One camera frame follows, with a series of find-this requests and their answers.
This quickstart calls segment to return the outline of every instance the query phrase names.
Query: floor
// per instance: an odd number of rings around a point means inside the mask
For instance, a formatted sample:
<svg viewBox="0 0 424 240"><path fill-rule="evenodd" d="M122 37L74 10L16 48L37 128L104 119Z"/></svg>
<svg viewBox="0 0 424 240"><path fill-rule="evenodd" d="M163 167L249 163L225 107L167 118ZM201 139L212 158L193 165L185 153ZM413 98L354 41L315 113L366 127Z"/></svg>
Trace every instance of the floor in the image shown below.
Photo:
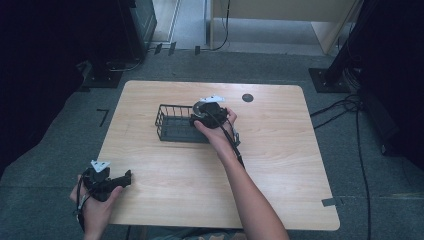
<svg viewBox="0 0 424 240"><path fill-rule="evenodd" d="M154 0L158 27L153 45L164 45L176 42L176 49L209 48L209 35L206 29L210 19L208 4L202 0ZM163 35L161 27L166 25L166 37L160 40L156 36ZM328 55L336 56L340 44L349 34L350 24L342 31L338 44L333 46ZM225 39L225 19L215 19L215 47L222 45ZM282 20L247 20L230 19L228 23L228 39L220 51L249 53L281 53L293 55L324 56L318 39L310 22Z"/></svg>

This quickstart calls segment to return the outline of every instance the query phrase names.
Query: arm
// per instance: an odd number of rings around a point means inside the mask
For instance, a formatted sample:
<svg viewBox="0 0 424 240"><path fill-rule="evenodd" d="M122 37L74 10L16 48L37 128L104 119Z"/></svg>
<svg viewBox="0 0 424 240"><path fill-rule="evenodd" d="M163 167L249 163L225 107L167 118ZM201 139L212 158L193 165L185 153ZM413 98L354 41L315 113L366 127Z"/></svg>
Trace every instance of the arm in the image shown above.
<svg viewBox="0 0 424 240"><path fill-rule="evenodd" d="M228 120L233 124L237 115L228 109ZM237 157L220 128L209 129L196 121L196 128L202 132L217 151L221 160L241 223L248 239L289 239L286 229L268 200L257 188L245 169L237 161ZM229 123L224 128L231 132Z"/></svg>
<svg viewBox="0 0 424 240"><path fill-rule="evenodd" d="M90 197L83 206L84 211L84 240L99 240L102 237L104 230L109 224L109 219L112 214L113 205L119 194L122 192L122 187L116 187L110 194L106 202L99 202ZM81 187L81 196L86 193L85 187ZM77 186L69 196L72 201L77 201Z"/></svg>

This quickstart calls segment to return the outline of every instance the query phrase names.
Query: black tape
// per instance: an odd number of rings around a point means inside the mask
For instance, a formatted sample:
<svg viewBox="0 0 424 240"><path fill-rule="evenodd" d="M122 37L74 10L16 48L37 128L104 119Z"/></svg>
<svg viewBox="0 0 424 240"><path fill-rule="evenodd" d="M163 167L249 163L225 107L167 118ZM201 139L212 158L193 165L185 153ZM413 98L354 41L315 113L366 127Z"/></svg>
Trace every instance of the black tape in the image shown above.
<svg viewBox="0 0 424 240"><path fill-rule="evenodd" d="M171 56L172 54L174 54L175 45L177 45L177 42L171 43L171 47L169 48L168 56Z"/></svg>
<svg viewBox="0 0 424 240"><path fill-rule="evenodd" d="M160 53L161 50L162 50L162 43L156 46L155 55Z"/></svg>
<svg viewBox="0 0 424 240"><path fill-rule="evenodd" d="M194 50L194 55L200 54L200 46L196 46L196 49Z"/></svg>
<svg viewBox="0 0 424 240"><path fill-rule="evenodd" d="M323 199L321 200L321 202L322 202L322 205L324 205L324 207L336 205L336 199L334 198Z"/></svg>
<svg viewBox="0 0 424 240"><path fill-rule="evenodd" d="M109 114L109 109L97 109L98 112L105 112L105 115L103 116L103 120L100 123L99 127L103 126L103 123L105 123L106 117Z"/></svg>

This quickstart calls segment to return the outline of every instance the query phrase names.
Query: wooden table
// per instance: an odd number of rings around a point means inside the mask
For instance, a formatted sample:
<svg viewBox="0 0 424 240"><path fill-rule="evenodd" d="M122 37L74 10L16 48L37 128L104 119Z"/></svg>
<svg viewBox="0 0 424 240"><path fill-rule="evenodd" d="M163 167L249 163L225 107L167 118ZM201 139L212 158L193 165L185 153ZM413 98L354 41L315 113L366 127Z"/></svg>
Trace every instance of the wooden table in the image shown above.
<svg viewBox="0 0 424 240"><path fill-rule="evenodd" d="M253 95L244 102L242 95ZM336 230L335 206L302 89L298 86L129 81L102 146L111 177L133 172L111 223L241 228L233 195L209 144L162 142L160 104L192 106L222 96L237 113L246 170L288 229Z"/></svg>

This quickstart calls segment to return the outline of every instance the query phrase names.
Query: finger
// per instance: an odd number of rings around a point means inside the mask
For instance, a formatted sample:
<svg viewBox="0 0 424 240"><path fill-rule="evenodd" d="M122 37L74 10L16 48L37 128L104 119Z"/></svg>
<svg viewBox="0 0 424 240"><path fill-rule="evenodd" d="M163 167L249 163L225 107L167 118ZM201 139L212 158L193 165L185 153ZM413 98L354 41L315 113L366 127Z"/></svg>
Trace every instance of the finger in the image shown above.
<svg viewBox="0 0 424 240"><path fill-rule="evenodd" d="M74 189L72 189L72 192L69 195L69 198L74 202L77 202L77 188L78 188L78 183L80 178L81 178L81 175L78 175L77 185L74 186Z"/></svg>
<svg viewBox="0 0 424 240"><path fill-rule="evenodd" d="M233 110L231 110L229 107L227 107L227 113L228 113L228 121L230 121L231 124L233 124L237 119L237 114L233 112Z"/></svg>
<svg viewBox="0 0 424 240"><path fill-rule="evenodd" d="M203 125L203 123L201 123L200 121L196 120L194 121L194 126L197 128L197 130L199 130L201 133L207 135L207 127L205 127L205 125Z"/></svg>
<svg viewBox="0 0 424 240"><path fill-rule="evenodd" d="M109 198L107 199L107 204L109 205L113 205L116 201L116 199L119 197L119 195L121 194L122 190L124 188L121 186L117 186L115 189L113 189L113 191L110 193Z"/></svg>

